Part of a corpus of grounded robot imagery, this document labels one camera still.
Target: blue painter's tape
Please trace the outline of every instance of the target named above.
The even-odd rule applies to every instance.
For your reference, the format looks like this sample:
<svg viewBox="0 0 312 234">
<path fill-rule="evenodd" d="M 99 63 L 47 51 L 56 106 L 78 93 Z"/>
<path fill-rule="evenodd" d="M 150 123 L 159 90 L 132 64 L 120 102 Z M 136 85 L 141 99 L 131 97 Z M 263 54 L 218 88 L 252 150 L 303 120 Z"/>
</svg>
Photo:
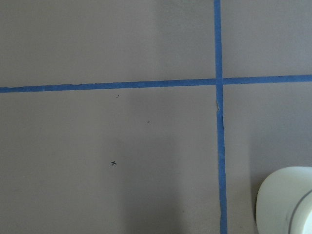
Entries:
<svg viewBox="0 0 312 234">
<path fill-rule="evenodd" d="M 223 84 L 288 83 L 312 81 L 312 75 L 224 78 Z"/>
<path fill-rule="evenodd" d="M 221 1 L 214 0 L 215 76 L 222 79 Z"/>
<path fill-rule="evenodd" d="M 222 72 L 222 39 L 221 39 L 221 0 L 214 0 L 214 42 L 215 42 L 215 75 L 217 132 L 218 132 L 218 171 L 219 171 L 219 199 L 220 199 L 220 233 L 228 233 L 226 173 L 225 173 L 225 145 L 223 126 L 223 72 Z"/>
<path fill-rule="evenodd" d="M 162 81 L 138 81 L 138 82 L 116 82 L 99 84 L 59 84 L 23 87 L 0 87 L 0 93 L 13 92 L 45 92 L 65 90 L 92 90 L 92 89 L 130 89 L 130 88 L 156 88 L 156 87 L 179 87 L 215 85 L 215 79 L 181 79 Z"/>
</svg>

